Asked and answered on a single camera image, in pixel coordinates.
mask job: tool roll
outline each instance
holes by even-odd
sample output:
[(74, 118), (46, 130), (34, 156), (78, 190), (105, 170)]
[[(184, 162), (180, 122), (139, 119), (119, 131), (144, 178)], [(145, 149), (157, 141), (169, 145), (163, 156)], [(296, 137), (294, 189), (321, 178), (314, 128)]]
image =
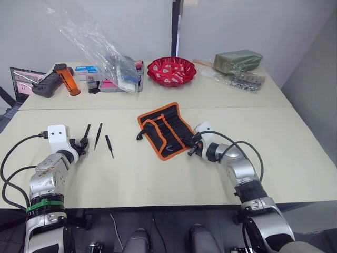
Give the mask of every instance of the tool roll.
[(177, 103), (171, 103), (138, 117), (141, 131), (137, 140), (146, 136), (156, 154), (162, 160), (168, 160), (191, 148), (191, 127), (181, 118)]

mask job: screwdriver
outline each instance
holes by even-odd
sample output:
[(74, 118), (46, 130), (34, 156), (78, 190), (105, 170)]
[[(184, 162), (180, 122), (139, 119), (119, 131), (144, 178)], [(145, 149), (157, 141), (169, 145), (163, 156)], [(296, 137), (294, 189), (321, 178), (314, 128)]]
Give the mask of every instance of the screwdriver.
[(103, 125), (103, 123), (100, 124), (100, 128), (98, 129), (98, 132), (97, 132), (97, 135), (96, 135), (96, 140), (95, 140), (95, 147), (94, 147), (94, 150), (96, 150), (96, 146), (97, 146), (97, 143), (98, 143), (98, 139), (100, 138), (102, 125)]
[(109, 150), (110, 150), (110, 153), (111, 153), (111, 155), (112, 155), (112, 159), (115, 159), (115, 158), (114, 158), (114, 154), (112, 153), (112, 147), (111, 147), (111, 143), (110, 143), (110, 140), (109, 140), (109, 136), (106, 135), (105, 138), (106, 138), (107, 146), (108, 146), (108, 148), (109, 148)]

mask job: black cable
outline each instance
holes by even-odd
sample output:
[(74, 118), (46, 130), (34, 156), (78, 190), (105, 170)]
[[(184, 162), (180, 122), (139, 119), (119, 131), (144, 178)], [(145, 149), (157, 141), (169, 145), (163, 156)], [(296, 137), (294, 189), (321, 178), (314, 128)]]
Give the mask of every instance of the black cable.
[(250, 249), (249, 249), (249, 246), (248, 246), (248, 242), (247, 242), (247, 237), (246, 237), (246, 232), (245, 232), (245, 224), (242, 223), (242, 236), (243, 236), (243, 241), (244, 241), (244, 245), (246, 247), (246, 250), (248, 253), (251, 253)]
[(164, 245), (164, 248), (165, 248), (165, 253), (167, 253), (166, 243), (165, 243), (164, 238), (163, 238), (162, 234), (160, 233), (159, 228), (158, 228), (158, 226), (156, 224), (156, 220), (154, 219), (154, 213), (152, 213), (152, 222), (154, 224), (154, 227), (158, 231), (158, 234), (159, 234), (159, 236), (160, 236), (160, 238), (161, 238), (161, 240), (163, 242), (163, 245)]
[[(261, 167), (260, 182), (262, 182), (263, 175), (264, 175), (264, 165), (263, 165), (263, 161), (262, 161), (262, 158), (261, 158), (259, 152), (257, 151), (257, 149), (253, 145), (251, 145), (250, 143), (248, 143), (246, 141), (236, 141), (235, 142), (235, 144), (240, 144), (240, 143), (246, 144), (247, 146), (249, 146), (255, 152), (255, 154), (257, 155), (257, 158), (260, 161), (260, 167)], [(234, 146), (234, 144), (232, 144), (228, 148), (226, 148), (226, 150), (219, 157), (218, 162), (221, 161), (221, 159), (225, 156), (225, 154), (228, 152), (228, 150), (231, 149), (233, 146)]]
[[(23, 171), (23, 170), (27, 170), (27, 169), (33, 169), (33, 168), (35, 168), (36, 166), (27, 166), (27, 167), (23, 167), (23, 168), (21, 168), (21, 169), (18, 169), (18, 170), (16, 170), (13, 174), (11, 174), (8, 178), (7, 178), (7, 180), (8, 181), (10, 181), (16, 174), (18, 174), (19, 172), (21, 172), (21, 171)], [(4, 183), (4, 186), (2, 187), (2, 198), (4, 199), (4, 201), (6, 202), (6, 203), (12, 203), (11, 205), (13, 205), (13, 202), (11, 202), (10, 200), (8, 200), (7, 199), (7, 197), (6, 197), (6, 187), (7, 187), (7, 183)]]
[[(36, 134), (36, 135), (31, 135), (31, 136), (29, 136), (29, 137), (26, 137), (26, 138), (20, 140), (17, 144), (15, 144), (15, 145), (9, 150), (9, 152), (8, 152), (7, 155), (5, 156), (4, 160), (2, 161), (2, 164), (1, 164), (1, 167), (0, 167), (0, 177), (1, 177), (2, 181), (4, 181), (5, 184), (7, 184), (7, 185), (9, 185), (9, 186), (15, 188), (15, 189), (18, 190), (19, 192), (21, 192), (21, 194), (22, 194), (23, 197), (25, 198), (27, 207), (29, 207), (29, 198), (28, 198), (28, 195), (26, 194), (26, 192), (25, 192), (22, 188), (20, 188), (19, 186), (15, 185), (15, 184), (13, 184), (13, 183), (11, 183), (11, 182), (9, 182), (9, 181), (5, 178), (5, 176), (4, 176), (4, 167), (5, 167), (5, 163), (6, 163), (7, 159), (8, 159), (8, 157), (9, 157), (9, 155), (10, 155), (10, 154), (17, 148), (17, 146), (19, 146), (21, 143), (23, 143), (23, 142), (25, 142), (25, 141), (27, 141), (27, 140), (29, 140), (29, 139), (35, 138), (35, 137), (43, 137), (43, 136), (42, 136), (41, 134)], [(26, 208), (25, 208), (24, 206), (21, 206), (21, 205), (19, 205), (19, 204), (16, 204), (16, 203), (14, 203), (14, 202), (11, 202), (11, 201), (7, 200), (7, 199), (6, 199), (6, 196), (2, 195), (2, 198), (4, 199), (4, 201), (5, 201), (7, 204), (10, 204), (10, 205), (12, 205), (12, 206), (14, 206), (14, 207), (18, 207), (18, 208), (20, 208), (20, 209), (26, 211)]]
[(202, 131), (197, 133), (195, 136), (192, 137), (192, 141), (194, 141), (197, 137), (206, 134), (206, 133), (213, 133), (216, 135), (221, 136), (222, 138), (225, 138), (226, 140), (228, 140), (230, 143), (232, 143), (234, 146), (236, 146), (237, 149), (239, 149), (241, 151), (241, 153), (243, 154), (243, 156), (248, 159), (247, 155), (245, 154), (245, 152), (239, 147), (239, 145), (237, 145), (231, 138), (229, 138), (228, 136), (225, 136), (224, 134), (221, 134), (219, 132), (216, 131), (212, 131), (212, 130), (207, 130), (207, 131)]

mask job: floor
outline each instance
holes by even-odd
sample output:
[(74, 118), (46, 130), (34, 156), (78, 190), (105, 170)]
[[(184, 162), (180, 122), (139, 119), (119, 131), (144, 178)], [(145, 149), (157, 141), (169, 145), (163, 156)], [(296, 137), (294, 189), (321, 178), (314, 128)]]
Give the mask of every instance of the floor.
[[(222, 252), (230, 252), (234, 247), (243, 247), (241, 226), (232, 221), (235, 211), (202, 210), (202, 211), (169, 211), (169, 212), (116, 212), (113, 213), (121, 241), (126, 243), (137, 228), (145, 228), (151, 237), (153, 252), (164, 253), (163, 242), (152, 223), (152, 214), (165, 240), (167, 253), (189, 253), (189, 228), (201, 223), (214, 235)], [(19, 253), (24, 226), (0, 232), (0, 253)], [(102, 253), (122, 252), (114, 231), (114, 225), (108, 214), (93, 215), (90, 230), (74, 229), (76, 252), (85, 253), (90, 242), (99, 241), (105, 245)], [(326, 253), (337, 252), (337, 229), (315, 234), (296, 234), (297, 240), (309, 242)]]

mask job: orange container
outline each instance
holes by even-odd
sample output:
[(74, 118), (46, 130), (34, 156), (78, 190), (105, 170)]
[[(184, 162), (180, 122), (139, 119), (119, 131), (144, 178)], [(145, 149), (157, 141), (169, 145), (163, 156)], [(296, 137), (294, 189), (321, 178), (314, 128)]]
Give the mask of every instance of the orange container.
[(77, 96), (80, 94), (80, 89), (78, 88), (75, 80), (73, 79), (69, 69), (67, 68), (67, 64), (60, 63), (55, 65), (54, 70), (62, 79), (64, 85), (67, 87), (69, 94), (71, 96)]

